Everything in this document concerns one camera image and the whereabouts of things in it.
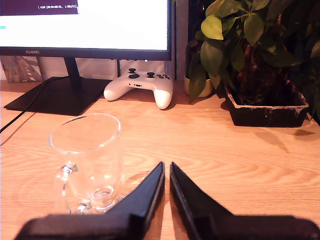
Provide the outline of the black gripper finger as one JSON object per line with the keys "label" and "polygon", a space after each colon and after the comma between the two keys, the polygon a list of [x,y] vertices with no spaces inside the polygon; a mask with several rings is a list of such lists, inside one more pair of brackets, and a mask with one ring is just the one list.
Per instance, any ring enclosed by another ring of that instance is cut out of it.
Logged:
{"label": "black gripper finger", "polygon": [[159,164],[123,200],[107,212],[108,240],[142,240],[165,188],[165,163]]}
{"label": "black gripper finger", "polygon": [[219,240],[215,220],[232,213],[202,191],[181,168],[170,164],[170,191],[191,240]]}

